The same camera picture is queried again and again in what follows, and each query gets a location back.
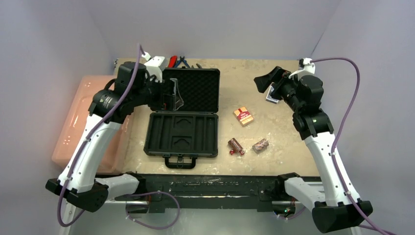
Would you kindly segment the black poker carrying case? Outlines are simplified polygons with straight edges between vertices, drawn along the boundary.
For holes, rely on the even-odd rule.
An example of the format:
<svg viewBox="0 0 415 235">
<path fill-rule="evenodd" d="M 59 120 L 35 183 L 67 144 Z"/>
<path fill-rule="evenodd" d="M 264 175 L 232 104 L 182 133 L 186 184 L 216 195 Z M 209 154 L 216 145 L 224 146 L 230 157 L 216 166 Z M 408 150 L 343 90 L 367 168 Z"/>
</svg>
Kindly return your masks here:
<svg viewBox="0 0 415 235">
<path fill-rule="evenodd" d="M 161 156 L 171 169 L 193 169 L 196 160 L 218 154 L 219 69 L 166 68 L 163 80 L 177 78 L 184 106 L 153 111 L 144 144 L 148 156 Z"/>
</svg>

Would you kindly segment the blue playing card deck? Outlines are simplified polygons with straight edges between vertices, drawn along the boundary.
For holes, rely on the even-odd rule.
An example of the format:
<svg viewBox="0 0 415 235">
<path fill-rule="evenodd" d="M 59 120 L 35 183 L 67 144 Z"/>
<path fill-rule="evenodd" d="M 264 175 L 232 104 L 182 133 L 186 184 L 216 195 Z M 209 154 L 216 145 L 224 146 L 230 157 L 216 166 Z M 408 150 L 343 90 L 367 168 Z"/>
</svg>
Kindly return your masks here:
<svg viewBox="0 0 415 235">
<path fill-rule="evenodd" d="M 273 86 L 270 86 L 269 89 L 268 89 L 268 91 L 267 91 L 267 95 L 266 95 L 266 99 L 265 100 L 268 101 L 268 102 L 277 104 L 279 102 L 279 100 L 278 99 L 275 99 L 275 98 L 273 98 L 271 96 L 271 94 L 272 94 L 273 91 L 274 91 Z"/>
</svg>

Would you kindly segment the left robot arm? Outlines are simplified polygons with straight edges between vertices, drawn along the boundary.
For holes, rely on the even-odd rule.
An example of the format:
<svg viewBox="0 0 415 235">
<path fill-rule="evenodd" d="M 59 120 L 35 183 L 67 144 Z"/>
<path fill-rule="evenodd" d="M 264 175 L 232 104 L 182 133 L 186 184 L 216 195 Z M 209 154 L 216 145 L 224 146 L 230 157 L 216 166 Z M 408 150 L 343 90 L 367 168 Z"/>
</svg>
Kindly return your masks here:
<svg viewBox="0 0 415 235">
<path fill-rule="evenodd" d="M 58 178 L 49 179 L 46 189 L 58 195 L 58 206 L 69 202 L 95 212 L 106 200 L 129 195 L 140 200 L 146 194 L 144 179 L 135 173 L 98 178 L 98 167 L 115 134 L 137 106 L 156 105 L 161 98 L 162 73 L 169 61 L 154 57 L 144 64 L 126 62 L 117 77 L 92 98 L 84 132 L 75 152 Z"/>
</svg>

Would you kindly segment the red Texas Hold'em card deck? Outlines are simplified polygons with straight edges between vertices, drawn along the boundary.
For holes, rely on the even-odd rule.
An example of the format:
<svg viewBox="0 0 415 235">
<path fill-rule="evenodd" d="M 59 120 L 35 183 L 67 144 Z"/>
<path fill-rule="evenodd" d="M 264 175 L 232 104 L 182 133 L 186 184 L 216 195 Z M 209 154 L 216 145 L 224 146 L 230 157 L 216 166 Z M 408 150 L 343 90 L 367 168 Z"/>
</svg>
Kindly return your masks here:
<svg viewBox="0 0 415 235">
<path fill-rule="evenodd" d="M 240 107 L 233 112 L 234 116 L 241 124 L 241 126 L 245 127 L 254 121 L 254 117 L 251 113 L 247 110 L 246 107 Z"/>
</svg>

